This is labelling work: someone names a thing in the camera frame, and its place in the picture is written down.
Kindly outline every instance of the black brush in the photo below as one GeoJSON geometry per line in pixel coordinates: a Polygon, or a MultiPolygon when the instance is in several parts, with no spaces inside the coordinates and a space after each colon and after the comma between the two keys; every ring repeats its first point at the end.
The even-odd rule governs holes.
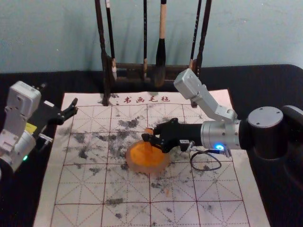
{"type": "Polygon", "coordinates": [[[117,80],[117,67],[116,67],[116,60],[115,60],[113,27],[112,27],[112,19],[111,19],[111,16],[110,16],[109,0],[105,0],[105,4],[106,4],[106,15],[107,15],[107,23],[108,23],[110,51],[111,51],[111,55],[112,55],[112,72],[113,72],[113,76],[114,76],[115,80],[117,80]]]}
{"type": "Polygon", "coordinates": [[[195,23],[195,29],[194,29],[194,38],[193,38],[193,44],[191,46],[191,54],[190,54],[190,60],[189,60],[189,66],[188,66],[191,70],[195,67],[193,65],[193,59],[194,59],[194,53],[195,53],[195,45],[196,45],[197,30],[198,30],[200,11],[201,11],[201,3],[202,3],[202,0],[199,0],[198,9],[197,9],[197,16],[196,16],[196,23],[195,23]]]}
{"type": "Polygon", "coordinates": [[[143,29],[144,29],[143,72],[144,72],[144,79],[146,79],[146,73],[147,73],[147,0],[143,0],[143,29]]]}
{"type": "Polygon", "coordinates": [[[201,40],[200,40],[200,45],[199,45],[199,53],[197,55],[196,70],[195,70],[195,73],[200,80],[201,80],[200,72],[201,72],[201,65],[202,65],[202,59],[203,59],[203,49],[204,49],[204,44],[205,44],[205,37],[206,37],[206,32],[207,32],[207,27],[208,27],[211,5],[212,5],[212,0],[206,0],[203,24],[202,24],[202,31],[201,31],[201,40]]]}
{"type": "Polygon", "coordinates": [[[165,23],[166,23],[166,0],[161,0],[160,9],[160,32],[156,55],[156,70],[154,73],[154,83],[156,87],[161,87],[165,80],[165,23]]]}

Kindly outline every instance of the black cable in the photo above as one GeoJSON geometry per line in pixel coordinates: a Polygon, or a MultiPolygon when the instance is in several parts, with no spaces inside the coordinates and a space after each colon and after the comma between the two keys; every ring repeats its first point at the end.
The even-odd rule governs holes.
{"type": "Polygon", "coordinates": [[[214,156],[212,156],[211,154],[209,153],[216,153],[214,150],[206,150],[206,151],[202,151],[202,150],[197,150],[197,152],[195,154],[192,155],[192,157],[190,158],[190,165],[191,167],[194,169],[194,170],[197,170],[197,171],[200,171],[200,172],[204,172],[204,171],[213,171],[213,170],[216,170],[216,169],[220,169],[221,166],[222,166],[222,163],[214,156]],[[199,168],[196,168],[194,167],[194,164],[193,164],[193,159],[194,157],[196,157],[197,155],[202,155],[202,154],[206,154],[210,157],[212,157],[214,160],[216,160],[217,163],[219,163],[219,166],[218,167],[215,167],[215,168],[211,168],[211,169],[199,169],[199,168]]]}

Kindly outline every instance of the black table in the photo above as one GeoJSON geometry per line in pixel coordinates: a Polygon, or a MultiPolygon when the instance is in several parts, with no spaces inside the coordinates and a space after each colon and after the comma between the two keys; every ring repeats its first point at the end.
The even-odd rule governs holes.
{"type": "MultiPolygon", "coordinates": [[[[239,119],[260,106],[295,105],[303,109],[303,70],[293,65],[261,65],[203,68],[203,83],[209,90],[229,89],[239,119]]],[[[64,92],[98,93],[103,91],[102,73],[70,71],[0,74],[0,109],[3,110],[9,87],[21,80],[48,87],[46,99],[61,106],[64,92]]],[[[149,84],[119,83],[113,92],[176,91],[172,82],[160,89],[149,84]]],[[[4,111],[0,111],[0,128],[4,111]]],[[[46,134],[53,136],[55,127],[46,134]]],[[[32,152],[15,173],[12,184],[1,192],[0,226],[32,226],[51,148],[32,152]]],[[[295,187],[283,172],[281,162],[264,162],[248,151],[261,198],[271,226],[302,226],[303,191],[295,187]]]]}

